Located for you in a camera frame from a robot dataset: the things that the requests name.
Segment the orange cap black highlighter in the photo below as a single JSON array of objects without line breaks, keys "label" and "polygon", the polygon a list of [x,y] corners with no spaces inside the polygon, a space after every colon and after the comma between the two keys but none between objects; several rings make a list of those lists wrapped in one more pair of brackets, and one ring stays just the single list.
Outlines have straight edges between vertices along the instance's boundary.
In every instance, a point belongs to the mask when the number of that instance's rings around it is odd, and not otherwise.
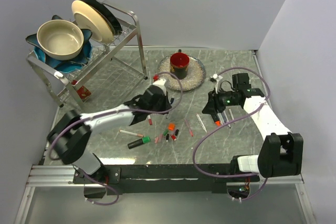
[{"label": "orange cap black highlighter", "polygon": [[212,116],[212,119],[213,119],[214,123],[215,123],[217,126],[221,126],[221,121],[220,121],[218,115],[217,115],[217,114],[211,114],[211,116]]}]

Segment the pink cap white pen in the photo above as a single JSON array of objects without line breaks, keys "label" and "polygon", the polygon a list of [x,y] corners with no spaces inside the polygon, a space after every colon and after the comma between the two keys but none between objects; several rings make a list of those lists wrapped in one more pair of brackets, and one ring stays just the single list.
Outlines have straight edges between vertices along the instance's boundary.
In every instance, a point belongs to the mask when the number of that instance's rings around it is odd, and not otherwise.
[{"label": "pink cap white pen", "polygon": [[203,121],[202,121],[202,119],[201,119],[201,117],[200,117],[200,115],[198,113],[196,114],[196,117],[197,117],[197,119],[198,119],[198,121],[199,121],[202,129],[207,133],[207,129],[205,127],[205,124],[203,123]]}]

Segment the peach tip white pen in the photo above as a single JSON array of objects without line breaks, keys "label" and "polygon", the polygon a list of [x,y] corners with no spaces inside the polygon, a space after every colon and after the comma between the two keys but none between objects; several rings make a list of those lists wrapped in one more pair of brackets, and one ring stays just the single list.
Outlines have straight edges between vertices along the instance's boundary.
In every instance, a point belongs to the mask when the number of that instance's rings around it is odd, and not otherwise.
[{"label": "peach tip white pen", "polygon": [[129,132],[129,131],[125,131],[125,130],[119,130],[119,132],[122,133],[122,134],[131,135],[131,136],[135,136],[135,137],[140,137],[140,138],[144,137],[143,134]]}]

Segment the green cap black highlighter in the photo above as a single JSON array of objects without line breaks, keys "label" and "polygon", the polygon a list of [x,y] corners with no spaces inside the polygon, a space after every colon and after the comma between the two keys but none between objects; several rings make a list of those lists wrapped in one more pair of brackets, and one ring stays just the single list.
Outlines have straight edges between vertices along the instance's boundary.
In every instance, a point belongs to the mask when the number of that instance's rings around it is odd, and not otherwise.
[{"label": "green cap black highlighter", "polygon": [[150,137],[149,136],[145,136],[143,138],[140,138],[140,139],[138,139],[136,141],[133,141],[133,142],[129,143],[128,144],[128,149],[131,150],[133,148],[136,148],[136,147],[139,147],[139,146],[141,146],[143,144],[146,144],[146,143],[148,143],[150,141],[151,141]]}]

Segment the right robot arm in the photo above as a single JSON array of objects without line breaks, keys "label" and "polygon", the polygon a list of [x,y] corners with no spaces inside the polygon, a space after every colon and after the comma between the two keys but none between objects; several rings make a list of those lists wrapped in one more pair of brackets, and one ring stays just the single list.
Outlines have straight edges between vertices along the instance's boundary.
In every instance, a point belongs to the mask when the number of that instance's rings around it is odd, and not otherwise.
[{"label": "right robot arm", "polygon": [[222,113],[228,106],[240,106],[257,126],[264,139],[258,155],[235,156],[230,170],[231,178],[242,181],[248,173],[264,178],[295,176],[301,173],[303,138],[292,133],[274,114],[259,88],[253,88],[247,73],[232,76],[231,90],[222,88],[223,78],[217,74],[210,77],[215,83],[208,93],[208,102],[203,114]]}]

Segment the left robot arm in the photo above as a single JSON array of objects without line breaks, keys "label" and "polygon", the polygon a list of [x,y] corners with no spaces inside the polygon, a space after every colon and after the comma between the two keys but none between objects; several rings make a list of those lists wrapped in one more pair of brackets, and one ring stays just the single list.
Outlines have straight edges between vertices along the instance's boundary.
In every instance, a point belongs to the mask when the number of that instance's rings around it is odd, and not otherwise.
[{"label": "left robot arm", "polygon": [[63,164],[81,169],[93,183],[104,182],[108,177],[105,166],[94,153],[86,150],[90,137],[113,128],[135,125],[152,113],[171,109],[167,96],[164,85],[153,84],[143,94],[113,109],[83,114],[71,110],[49,132],[47,141]]}]

